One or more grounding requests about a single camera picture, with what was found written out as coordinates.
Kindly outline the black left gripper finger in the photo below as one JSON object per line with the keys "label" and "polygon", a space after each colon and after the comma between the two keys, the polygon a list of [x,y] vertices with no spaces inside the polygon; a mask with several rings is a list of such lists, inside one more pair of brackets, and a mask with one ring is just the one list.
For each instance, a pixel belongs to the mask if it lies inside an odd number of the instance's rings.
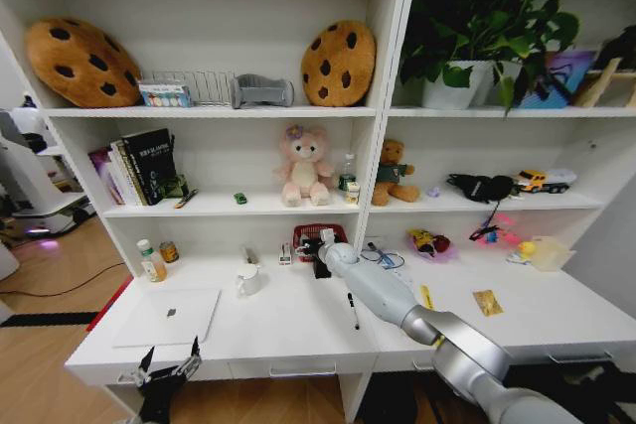
{"label": "black left gripper finger", "polygon": [[154,348],[151,348],[135,369],[126,371],[118,377],[117,383],[134,384],[136,387],[141,387],[149,382],[151,377],[148,369],[152,362],[153,354]]}
{"label": "black left gripper finger", "polygon": [[195,338],[191,348],[191,354],[180,365],[173,369],[172,374],[177,376],[192,377],[202,363],[198,338]]}

